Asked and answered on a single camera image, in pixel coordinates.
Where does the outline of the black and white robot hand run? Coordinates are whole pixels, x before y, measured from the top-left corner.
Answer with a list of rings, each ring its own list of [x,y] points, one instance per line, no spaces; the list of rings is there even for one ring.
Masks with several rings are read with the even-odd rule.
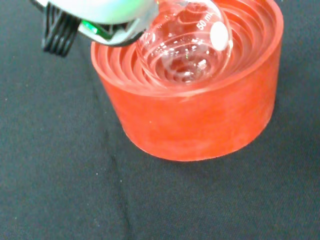
[[[33,0],[43,15],[41,48],[64,58],[78,33],[117,48],[135,43],[159,14],[155,0]]]

